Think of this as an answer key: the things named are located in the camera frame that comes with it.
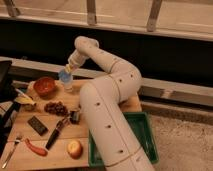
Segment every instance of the wooden table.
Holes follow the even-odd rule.
[[[79,91],[81,86],[88,80],[75,80],[73,83],[74,91],[67,93],[59,81],[56,81],[57,89],[51,97],[42,99],[33,90],[34,82],[29,84],[27,94],[36,101],[37,106],[34,111],[26,111],[21,107],[12,130],[8,137],[8,142],[5,146],[1,157],[0,166],[6,159],[9,151],[12,149],[14,140],[19,132],[23,134],[22,142],[17,146],[12,158],[10,159],[7,168],[4,170],[43,170],[56,168],[76,168],[88,167],[88,127],[82,114],[79,125],[70,124],[63,128],[59,138],[48,151],[46,157],[41,157],[30,151],[25,143],[25,138],[29,138],[33,145],[45,147],[47,140],[54,130],[56,123],[62,119],[61,116],[51,115],[44,112],[44,105],[50,101],[61,101],[67,106],[68,110],[75,110],[79,105]],[[129,98],[128,101],[120,105],[123,112],[141,111],[140,101],[137,95]],[[27,120],[32,116],[39,118],[49,129],[49,131],[40,136],[27,123]],[[67,153],[67,144],[71,139],[78,139],[84,148],[83,155],[77,159],[72,159]]]

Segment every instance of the robot arm segment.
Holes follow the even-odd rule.
[[[75,47],[70,65],[81,66],[89,57],[108,73],[89,81],[80,91],[82,112],[107,170],[153,171],[118,106],[140,88],[140,72],[128,61],[99,49],[94,39],[78,37]]]

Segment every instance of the green plastic crate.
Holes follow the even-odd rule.
[[[124,113],[127,122],[135,136],[143,147],[152,164],[158,162],[157,148],[149,124],[148,115],[145,112]],[[104,163],[97,150],[92,135],[89,135],[89,165],[90,167],[103,167]]]

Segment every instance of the bowl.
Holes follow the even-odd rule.
[[[34,90],[39,96],[51,94],[55,87],[55,80],[52,77],[41,77],[33,85]]]

